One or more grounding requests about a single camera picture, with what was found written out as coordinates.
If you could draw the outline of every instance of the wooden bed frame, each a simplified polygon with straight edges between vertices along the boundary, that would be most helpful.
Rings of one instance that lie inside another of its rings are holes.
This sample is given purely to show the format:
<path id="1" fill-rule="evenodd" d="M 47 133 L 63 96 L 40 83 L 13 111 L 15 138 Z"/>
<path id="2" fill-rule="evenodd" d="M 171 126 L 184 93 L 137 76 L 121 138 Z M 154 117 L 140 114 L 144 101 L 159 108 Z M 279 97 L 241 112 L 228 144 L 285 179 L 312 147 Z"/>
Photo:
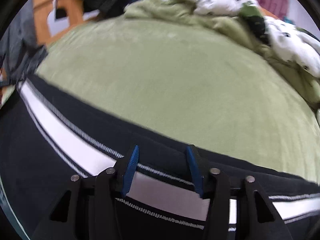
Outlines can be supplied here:
<path id="1" fill-rule="evenodd" d="M 63 35 L 65 35 L 72 28 L 83 24 L 87 21 L 94 20 L 96 17 L 90 18 L 88 20 L 83 20 L 83 3 L 82 0 L 56 0 L 57 8 L 64 8 L 67 16 L 69 17 L 69 27 L 63 31 L 51 36 L 49 31 L 49 26 L 47 23 L 48 16 L 50 12 L 53 11 L 53 0 L 33 0 L 34 7 L 34 21 L 38 44 L 49 45 L 52 42 L 59 40 Z M 273 15 L 269 11 L 261 8 L 262 13 L 267 16 L 278 19 L 277 16 Z M 6 73 L 3 69 L 2 71 L 4 78 L 6 78 Z M 0 98 L 4 94 L 5 88 L 0 89 Z"/>

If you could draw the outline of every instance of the blue rubber tip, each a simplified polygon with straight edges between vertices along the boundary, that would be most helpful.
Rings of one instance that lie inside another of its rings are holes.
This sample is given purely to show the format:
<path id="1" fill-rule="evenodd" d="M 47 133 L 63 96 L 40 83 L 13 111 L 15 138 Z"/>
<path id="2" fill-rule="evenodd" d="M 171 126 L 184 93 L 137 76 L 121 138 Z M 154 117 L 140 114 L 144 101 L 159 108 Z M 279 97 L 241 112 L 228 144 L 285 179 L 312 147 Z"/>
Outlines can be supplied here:
<path id="1" fill-rule="evenodd" d="M 133 176 L 137 169 L 138 160 L 139 160 L 139 147 L 138 145 L 136 145 L 133 149 L 130 161 L 127 166 L 127 170 L 123 175 L 123 186 L 121 191 L 121 194 L 123 197 L 125 197 L 125 195 L 127 195 L 127 193 L 130 191 Z"/>
<path id="2" fill-rule="evenodd" d="M 203 178 L 190 146 L 187 146 L 187 161 L 188 161 L 189 169 L 191 172 L 192 182 L 195 185 L 195 191 L 200 195 L 200 197 L 202 197 L 203 196 Z"/>

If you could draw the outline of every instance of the black and white striped fabric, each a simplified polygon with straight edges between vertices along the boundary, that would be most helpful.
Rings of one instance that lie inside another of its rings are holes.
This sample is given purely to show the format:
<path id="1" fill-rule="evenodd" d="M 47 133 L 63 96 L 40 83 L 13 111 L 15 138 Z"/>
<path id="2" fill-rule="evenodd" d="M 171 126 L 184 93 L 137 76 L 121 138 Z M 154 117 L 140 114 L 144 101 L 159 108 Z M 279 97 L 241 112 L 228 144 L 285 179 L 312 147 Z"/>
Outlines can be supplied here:
<path id="1" fill-rule="evenodd" d="M 194 192 L 177 142 L 99 111 L 32 76 L 0 110 L 0 205 L 29 239 L 73 174 L 94 176 L 114 165 L 132 144 L 140 159 L 130 192 L 116 199 L 124 239 L 200 239 L 209 201 Z M 230 176 L 254 176 L 294 240 L 320 218 L 320 187 L 287 173 L 199 149 Z M 230 199 L 229 239 L 236 231 Z"/>

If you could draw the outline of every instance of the silver pin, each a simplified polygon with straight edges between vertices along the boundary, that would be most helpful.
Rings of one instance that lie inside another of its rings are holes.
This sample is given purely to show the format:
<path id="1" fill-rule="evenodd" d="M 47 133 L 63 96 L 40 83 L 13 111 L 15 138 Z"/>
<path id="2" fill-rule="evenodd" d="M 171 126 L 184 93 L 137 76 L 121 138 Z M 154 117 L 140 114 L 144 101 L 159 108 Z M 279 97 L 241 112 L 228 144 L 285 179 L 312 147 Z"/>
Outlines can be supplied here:
<path id="1" fill-rule="evenodd" d="M 80 176 L 78 174 L 71 176 L 72 181 L 77 181 L 78 179 L 80 179 Z"/>
<path id="2" fill-rule="evenodd" d="M 112 167 L 106 169 L 107 174 L 114 174 L 115 172 L 116 172 L 116 170 Z"/>
<path id="3" fill-rule="evenodd" d="M 218 175 L 218 174 L 220 174 L 220 170 L 219 170 L 218 168 L 211 168 L 211 169 L 210 169 L 210 173 L 211 173 L 211 174 Z"/>
<path id="4" fill-rule="evenodd" d="M 256 180 L 254 176 L 247 176 L 245 179 L 247 180 L 247 182 L 254 182 Z"/>

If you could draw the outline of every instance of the gray fabric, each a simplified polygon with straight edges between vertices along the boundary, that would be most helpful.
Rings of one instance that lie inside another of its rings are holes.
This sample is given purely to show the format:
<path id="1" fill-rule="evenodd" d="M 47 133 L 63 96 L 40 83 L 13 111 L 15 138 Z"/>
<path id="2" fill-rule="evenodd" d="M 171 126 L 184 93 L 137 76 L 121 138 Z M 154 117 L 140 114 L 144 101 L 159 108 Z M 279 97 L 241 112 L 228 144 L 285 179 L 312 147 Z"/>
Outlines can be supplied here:
<path id="1" fill-rule="evenodd" d="M 29 0 L 15 16 L 0 41 L 0 55 L 5 56 L 3 68 L 8 80 L 0 86 L 14 84 L 33 73 L 47 56 L 45 46 L 39 46 L 33 19 L 33 3 Z"/>

